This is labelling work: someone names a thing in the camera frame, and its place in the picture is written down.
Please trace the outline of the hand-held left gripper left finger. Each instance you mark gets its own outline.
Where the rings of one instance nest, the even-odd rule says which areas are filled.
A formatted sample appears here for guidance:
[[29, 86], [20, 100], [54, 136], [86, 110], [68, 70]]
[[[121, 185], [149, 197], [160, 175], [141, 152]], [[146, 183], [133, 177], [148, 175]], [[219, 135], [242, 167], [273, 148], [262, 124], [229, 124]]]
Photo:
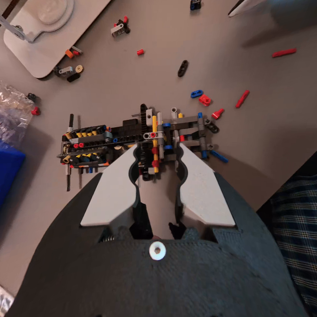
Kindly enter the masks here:
[[139, 153], [140, 146], [133, 145], [102, 172], [81, 220], [82, 227], [109, 226], [115, 233], [121, 226], [133, 225], [133, 209], [141, 202], [136, 184]]

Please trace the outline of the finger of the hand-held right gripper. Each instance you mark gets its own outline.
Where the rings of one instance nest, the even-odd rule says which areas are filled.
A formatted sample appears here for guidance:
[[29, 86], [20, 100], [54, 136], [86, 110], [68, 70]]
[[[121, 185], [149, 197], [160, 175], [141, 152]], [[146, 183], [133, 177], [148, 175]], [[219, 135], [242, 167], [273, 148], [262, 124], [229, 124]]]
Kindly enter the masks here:
[[239, 0], [229, 11], [228, 17], [232, 18], [243, 14], [259, 14], [265, 12], [268, 7], [268, 0]]

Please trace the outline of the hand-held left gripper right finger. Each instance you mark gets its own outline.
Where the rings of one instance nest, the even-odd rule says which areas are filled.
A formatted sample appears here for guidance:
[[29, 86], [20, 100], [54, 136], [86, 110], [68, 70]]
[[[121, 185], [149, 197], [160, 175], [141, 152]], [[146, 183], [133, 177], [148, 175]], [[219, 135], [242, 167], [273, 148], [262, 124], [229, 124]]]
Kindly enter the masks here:
[[215, 172], [182, 142], [176, 147], [178, 162], [175, 219], [203, 234], [208, 227], [234, 228], [232, 216]]

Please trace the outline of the lego technic car chassis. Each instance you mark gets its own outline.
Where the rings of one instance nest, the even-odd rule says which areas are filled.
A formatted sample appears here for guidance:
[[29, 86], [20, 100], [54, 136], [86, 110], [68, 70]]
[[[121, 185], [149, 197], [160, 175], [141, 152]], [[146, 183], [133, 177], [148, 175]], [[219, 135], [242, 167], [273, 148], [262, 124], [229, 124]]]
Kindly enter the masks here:
[[164, 120], [161, 112], [141, 104], [139, 114], [124, 120], [121, 126], [75, 129], [74, 115], [70, 114], [69, 126], [62, 136], [61, 151], [57, 155], [65, 168], [66, 191], [70, 191], [72, 171], [77, 170], [79, 175], [84, 171], [97, 173], [135, 144], [140, 146], [138, 167], [143, 181], [160, 179], [162, 166], [168, 162], [174, 162], [177, 171], [176, 147], [179, 142], [206, 160], [209, 151], [213, 150], [212, 143], [207, 141], [208, 128], [204, 124], [210, 118], [201, 112], [184, 117], [176, 107], [170, 110], [170, 115], [170, 119]]

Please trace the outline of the long blue lego pin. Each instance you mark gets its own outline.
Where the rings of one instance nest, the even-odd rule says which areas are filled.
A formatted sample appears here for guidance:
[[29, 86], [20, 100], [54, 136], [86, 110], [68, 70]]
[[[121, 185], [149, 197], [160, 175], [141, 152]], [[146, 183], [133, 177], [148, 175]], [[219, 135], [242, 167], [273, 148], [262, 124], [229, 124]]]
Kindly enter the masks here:
[[209, 153], [212, 156], [216, 157], [218, 160], [222, 161], [223, 163], [228, 163], [229, 162], [229, 160], [225, 156], [221, 155], [220, 153], [218, 153], [215, 150], [210, 150]]

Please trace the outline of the long red lego axle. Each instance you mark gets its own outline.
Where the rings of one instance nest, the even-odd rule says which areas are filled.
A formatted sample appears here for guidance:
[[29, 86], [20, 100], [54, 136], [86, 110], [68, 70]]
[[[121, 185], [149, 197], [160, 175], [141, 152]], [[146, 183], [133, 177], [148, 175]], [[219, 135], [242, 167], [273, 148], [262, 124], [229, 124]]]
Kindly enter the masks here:
[[287, 56], [287, 55], [295, 54], [296, 52], [297, 52], [296, 48], [287, 49], [287, 50], [280, 50], [280, 51], [274, 52], [272, 54], [272, 58], [278, 58], [278, 57], [282, 57], [282, 56]]

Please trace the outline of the grey tan black lego assembly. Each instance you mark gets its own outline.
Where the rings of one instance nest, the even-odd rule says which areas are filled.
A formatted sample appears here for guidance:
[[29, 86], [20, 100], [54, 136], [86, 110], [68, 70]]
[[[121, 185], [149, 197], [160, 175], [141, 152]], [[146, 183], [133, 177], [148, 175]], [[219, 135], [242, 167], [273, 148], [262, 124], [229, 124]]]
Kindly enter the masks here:
[[78, 80], [81, 77], [81, 74], [84, 71], [84, 67], [82, 65], [78, 65], [76, 67], [67, 66], [67, 67], [59, 67], [55, 66], [53, 68], [53, 73], [58, 78], [61, 78], [64, 81], [67, 81], [68, 83], [72, 83], [76, 80]]

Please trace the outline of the grey red black lego assembly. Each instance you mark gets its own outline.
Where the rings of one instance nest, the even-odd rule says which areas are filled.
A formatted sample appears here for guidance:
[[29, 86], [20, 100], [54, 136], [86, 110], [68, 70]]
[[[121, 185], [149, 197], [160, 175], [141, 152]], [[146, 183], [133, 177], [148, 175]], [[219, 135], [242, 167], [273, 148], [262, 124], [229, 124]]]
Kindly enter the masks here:
[[123, 19], [119, 19], [117, 23], [114, 23], [113, 28], [111, 29], [111, 35], [113, 38], [120, 36], [121, 34], [129, 34], [129, 18], [124, 16]]

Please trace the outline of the orange and grey lego piece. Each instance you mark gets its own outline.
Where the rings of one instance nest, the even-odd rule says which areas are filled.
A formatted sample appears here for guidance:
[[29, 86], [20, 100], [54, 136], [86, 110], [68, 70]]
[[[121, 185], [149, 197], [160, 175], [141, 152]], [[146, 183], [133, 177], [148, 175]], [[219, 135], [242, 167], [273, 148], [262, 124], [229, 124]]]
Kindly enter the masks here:
[[83, 51], [79, 48], [72, 46], [70, 49], [65, 51], [65, 55], [70, 59], [74, 58], [75, 56], [80, 56], [83, 54]]

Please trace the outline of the person's plaid trousers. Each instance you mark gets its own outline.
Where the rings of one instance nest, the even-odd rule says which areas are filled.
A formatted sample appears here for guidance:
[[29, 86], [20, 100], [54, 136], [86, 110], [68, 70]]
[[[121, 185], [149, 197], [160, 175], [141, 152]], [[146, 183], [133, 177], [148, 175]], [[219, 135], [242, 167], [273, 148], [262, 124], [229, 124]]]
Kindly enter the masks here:
[[271, 197], [273, 236], [311, 316], [317, 316], [317, 176], [295, 176]]

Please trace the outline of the blue box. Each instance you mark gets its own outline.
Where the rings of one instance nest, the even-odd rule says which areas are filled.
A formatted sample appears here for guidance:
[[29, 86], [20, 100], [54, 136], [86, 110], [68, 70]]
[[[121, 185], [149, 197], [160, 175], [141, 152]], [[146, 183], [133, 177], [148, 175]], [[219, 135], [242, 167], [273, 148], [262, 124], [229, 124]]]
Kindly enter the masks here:
[[0, 206], [2, 206], [26, 155], [1, 142], [0, 148]]

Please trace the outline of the clear plastic bag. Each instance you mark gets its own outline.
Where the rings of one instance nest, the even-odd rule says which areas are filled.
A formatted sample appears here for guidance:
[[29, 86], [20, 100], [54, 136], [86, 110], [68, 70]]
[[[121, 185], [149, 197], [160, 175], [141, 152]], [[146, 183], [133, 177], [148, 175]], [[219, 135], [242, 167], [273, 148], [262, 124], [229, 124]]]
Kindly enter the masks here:
[[24, 93], [0, 81], [0, 148], [18, 149], [33, 118], [35, 103]]

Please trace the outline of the white monitor stand base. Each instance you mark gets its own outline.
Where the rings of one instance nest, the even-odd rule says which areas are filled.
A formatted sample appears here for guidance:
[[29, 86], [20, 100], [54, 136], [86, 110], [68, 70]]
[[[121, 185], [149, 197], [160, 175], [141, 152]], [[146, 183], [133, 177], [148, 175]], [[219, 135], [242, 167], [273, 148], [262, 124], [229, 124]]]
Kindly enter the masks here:
[[32, 43], [5, 30], [3, 40], [28, 72], [46, 77], [105, 9], [110, 0], [26, 1], [10, 22], [26, 35], [43, 31]]

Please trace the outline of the metal bracket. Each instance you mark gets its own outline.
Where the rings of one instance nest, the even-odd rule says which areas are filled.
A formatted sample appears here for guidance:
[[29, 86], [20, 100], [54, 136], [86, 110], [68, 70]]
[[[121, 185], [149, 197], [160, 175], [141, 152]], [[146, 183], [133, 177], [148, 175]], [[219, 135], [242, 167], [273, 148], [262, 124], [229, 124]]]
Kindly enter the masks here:
[[7, 30], [9, 30], [12, 34], [23, 41], [27, 41], [29, 43], [34, 42], [34, 40], [43, 33], [43, 31], [38, 32], [37, 34], [29, 34], [26, 35], [23, 32], [23, 28], [19, 25], [13, 26], [8, 22], [2, 15], [0, 16], [1, 26], [4, 26]]

